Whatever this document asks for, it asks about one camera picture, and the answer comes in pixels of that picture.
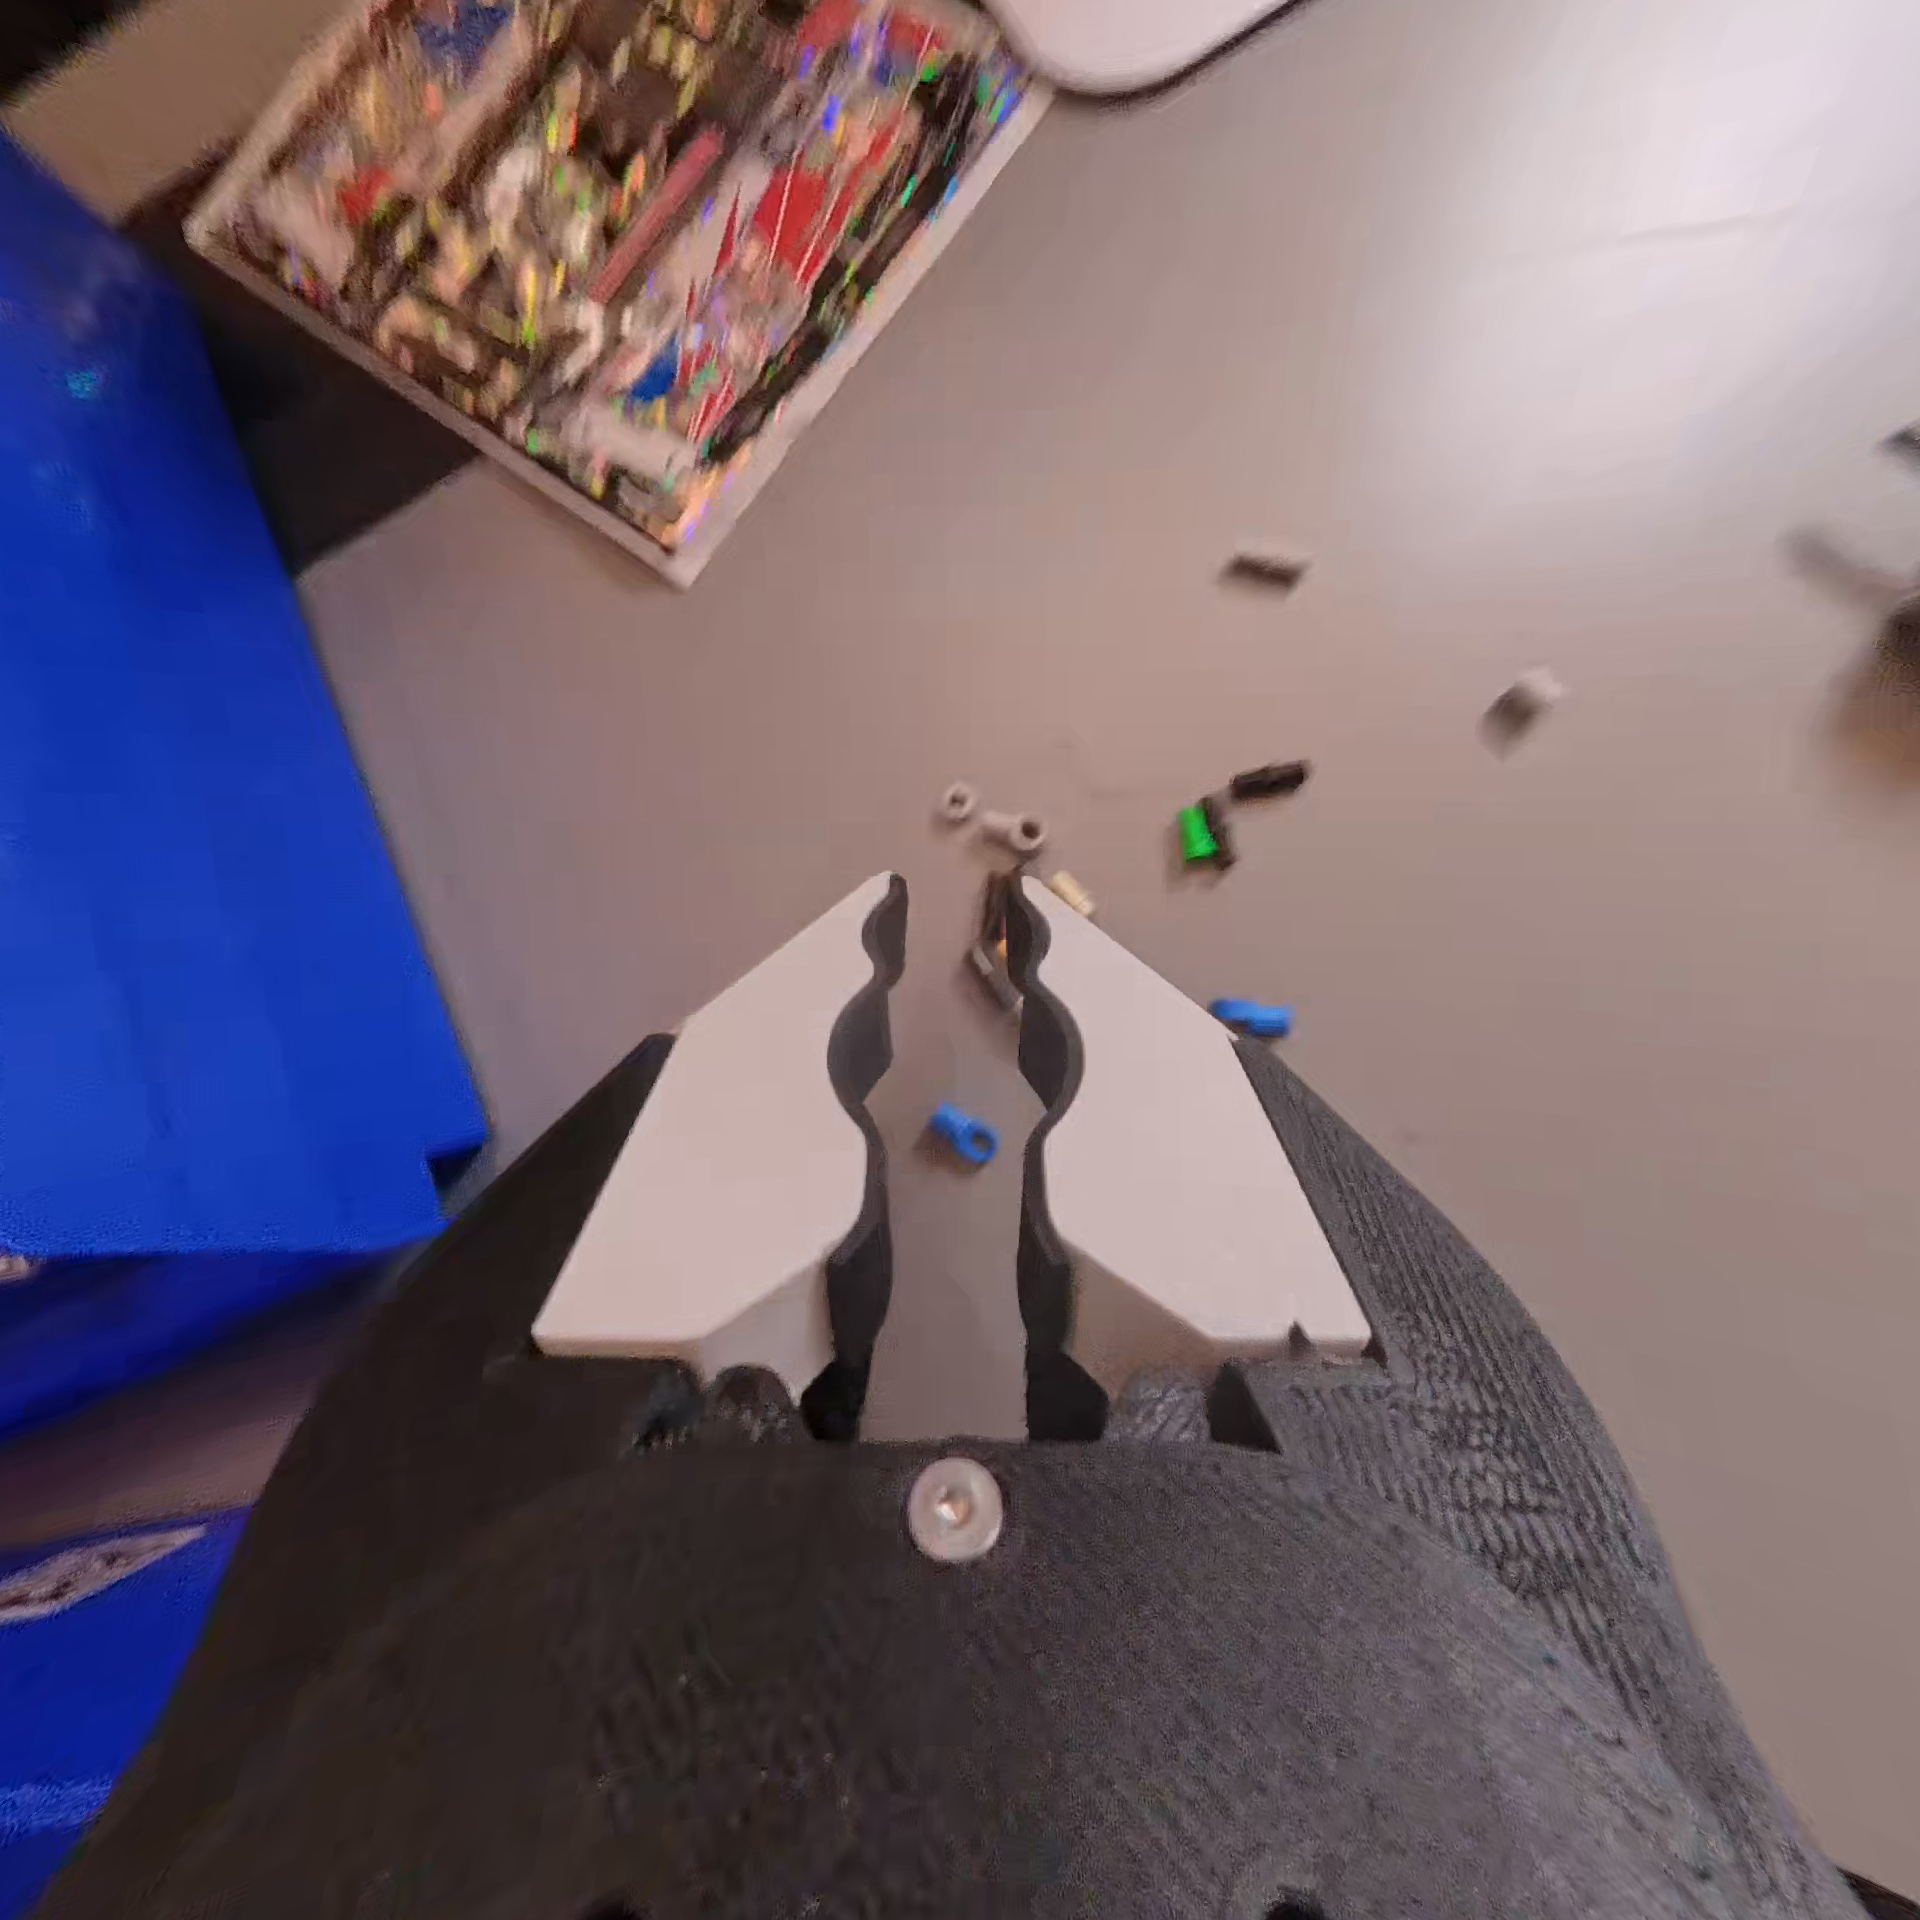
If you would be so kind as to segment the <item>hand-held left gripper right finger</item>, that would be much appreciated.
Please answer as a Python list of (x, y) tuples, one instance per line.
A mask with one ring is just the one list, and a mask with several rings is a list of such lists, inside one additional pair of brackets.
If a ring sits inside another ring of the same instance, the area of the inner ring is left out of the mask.
[(1002, 893), (1023, 1148), (1025, 1437), (1090, 1443), (1130, 1381), (1361, 1363), (1374, 1328), (1223, 1023), (1033, 879)]

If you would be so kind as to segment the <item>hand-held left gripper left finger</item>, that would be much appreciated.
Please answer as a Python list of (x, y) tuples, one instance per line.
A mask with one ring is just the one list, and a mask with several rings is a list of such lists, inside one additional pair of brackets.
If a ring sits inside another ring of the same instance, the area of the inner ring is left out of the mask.
[(856, 884), (692, 1011), (532, 1324), (547, 1360), (775, 1374), (859, 1437), (890, 1303), (889, 1148), (909, 887)]

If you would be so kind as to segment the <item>dark grey Lego beam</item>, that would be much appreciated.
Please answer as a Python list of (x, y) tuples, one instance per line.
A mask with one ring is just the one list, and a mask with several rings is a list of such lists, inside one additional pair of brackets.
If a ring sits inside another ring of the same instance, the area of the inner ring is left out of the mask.
[(1020, 1019), (1023, 990), (1015, 986), (1009, 971), (1004, 930), (1009, 882), (1009, 871), (992, 868), (979, 884), (977, 930), (973, 945), (966, 947), (966, 971), (996, 1011), (1002, 1011), (1004, 1019)]

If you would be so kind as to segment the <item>partly built lego car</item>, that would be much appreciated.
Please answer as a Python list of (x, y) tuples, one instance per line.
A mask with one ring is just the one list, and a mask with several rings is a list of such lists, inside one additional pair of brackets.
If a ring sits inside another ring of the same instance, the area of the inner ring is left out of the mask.
[(1862, 624), (1824, 721), (1839, 764), (1887, 795), (1915, 796), (1915, 559), (1881, 561), (1816, 523), (1784, 535), (1784, 559)]

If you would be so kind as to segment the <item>lego instruction booklet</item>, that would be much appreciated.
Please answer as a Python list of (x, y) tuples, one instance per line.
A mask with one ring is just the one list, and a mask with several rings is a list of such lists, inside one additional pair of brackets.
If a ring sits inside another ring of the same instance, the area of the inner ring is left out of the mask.
[(977, 2), (350, 2), (183, 235), (687, 589), (1048, 105)]

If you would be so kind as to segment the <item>blue plastic bin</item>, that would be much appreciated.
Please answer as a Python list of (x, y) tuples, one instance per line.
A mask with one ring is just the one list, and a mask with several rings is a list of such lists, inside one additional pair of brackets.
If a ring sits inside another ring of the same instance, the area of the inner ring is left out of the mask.
[(3, 1437), (440, 1229), (487, 1113), (183, 295), (3, 142)]
[(248, 1507), (3, 1547), (3, 1918), (25, 1918), (157, 1728)]

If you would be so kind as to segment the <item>white stand base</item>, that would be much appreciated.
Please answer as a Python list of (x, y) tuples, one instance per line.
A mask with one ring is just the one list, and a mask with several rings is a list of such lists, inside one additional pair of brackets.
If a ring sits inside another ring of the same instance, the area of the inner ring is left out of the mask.
[(1182, 83), (1292, 2), (982, 2), (1015, 57), (1057, 92), (1123, 101)]

